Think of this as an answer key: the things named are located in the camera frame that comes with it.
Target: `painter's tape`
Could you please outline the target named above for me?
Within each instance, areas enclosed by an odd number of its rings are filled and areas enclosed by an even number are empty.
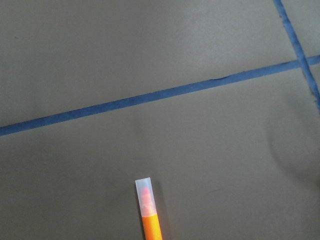
[[[320,56],[313,57],[312,62],[320,60]],[[164,89],[160,91],[150,92],[138,96],[128,97],[112,102],[102,103],[98,105],[93,105],[89,107],[84,107],[72,111],[67,111],[63,113],[58,113],[50,116],[45,116],[29,121],[24,121],[20,123],[15,123],[12,125],[0,127],[0,136],[9,135],[13,133],[18,133],[25,130],[35,129],[43,126],[48,126],[52,124],[57,124],[73,119],[78,119],[90,115],[100,114],[109,112],[116,109],[127,108],[134,105],[139,105],[143,103],[148,103],[160,99],[166,99],[182,94],[197,92],[205,89],[210,89],[218,86],[223,86],[227,84],[237,83],[244,80],[259,78],[262,76],[267,76],[271,74],[276,74],[292,69],[299,68],[299,62],[297,60],[280,63],[276,65],[271,65],[267,67],[257,68],[254,70],[243,71],[230,76],[226,76],[218,79],[210,79],[205,81],[200,81],[196,83],[191,83],[187,85],[182,85],[178,87],[173,87],[169,89]]]
[[[317,104],[317,107],[320,109],[320,94],[319,94],[319,89],[318,89],[318,86],[317,86],[317,83],[316,83],[316,80],[314,78],[314,76],[312,75],[311,71],[310,71],[310,67],[308,65],[308,62],[307,62],[307,59],[306,59],[306,56],[305,56],[305,53],[304,53],[304,50],[302,49],[302,46],[298,40],[298,37],[297,37],[297,34],[295,32],[295,29],[294,27],[292,26],[289,18],[288,18],[288,15],[287,15],[287,12],[286,12],[286,9],[284,7],[284,5],[282,4],[281,0],[273,0],[274,4],[275,4],[275,7],[277,9],[277,11],[279,12],[280,14],[280,17],[282,18],[282,22],[283,22],[283,25],[284,25],[284,28],[289,36],[289,39],[291,41],[291,44],[294,48],[294,51],[295,51],[295,54],[298,58],[298,61],[301,65],[301,68],[302,68],[302,71],[303,71],[303,74],[309,84],[309,87],[313,93],[313,95],[315,96],[316,98],[316,104]]]

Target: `marker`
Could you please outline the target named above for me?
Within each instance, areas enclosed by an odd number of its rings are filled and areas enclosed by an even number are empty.
[[[150,177],[135,180],[145,240],[163,240]]]

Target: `clear plastic cap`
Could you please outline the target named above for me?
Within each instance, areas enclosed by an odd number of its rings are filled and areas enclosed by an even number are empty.
[[[135,186],[139,199],[141,217],[150,217],[157,214],[150,177],[135,180]]]

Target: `orange highlighter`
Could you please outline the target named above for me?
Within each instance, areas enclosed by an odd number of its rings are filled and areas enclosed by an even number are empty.
[[[163,240],[150,177],[135,180],[145,240]]]

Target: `highlighter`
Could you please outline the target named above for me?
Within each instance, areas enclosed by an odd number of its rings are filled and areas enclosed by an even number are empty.
[[[150,177],[135,180],[145,240],[163,240]]]

